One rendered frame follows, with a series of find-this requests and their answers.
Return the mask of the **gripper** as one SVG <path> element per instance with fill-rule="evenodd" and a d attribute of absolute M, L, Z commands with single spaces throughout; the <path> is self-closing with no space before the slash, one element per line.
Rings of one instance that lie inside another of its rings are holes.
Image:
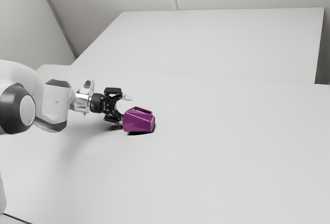
<path fill-rule="evenodd" d="M 90 111 L 104 113 L 104 121 L 119 124 L 123 120 L 123 114 L 114 105 L 120 100 L 133 101 L 133 97 L 122 92 L 120 88 L 105 88 L 104 95 L 94 93 L 90 100 Z"/>

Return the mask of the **purple faceted mug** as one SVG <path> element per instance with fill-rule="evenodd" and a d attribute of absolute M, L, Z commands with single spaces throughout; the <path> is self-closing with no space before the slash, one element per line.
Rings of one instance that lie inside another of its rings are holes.
<path fill-rule="evenodd" d="M 124 113 L 122 125 L 125 132 L 153 132 L 155 117 L 152 111 L 133 107 Z"/>

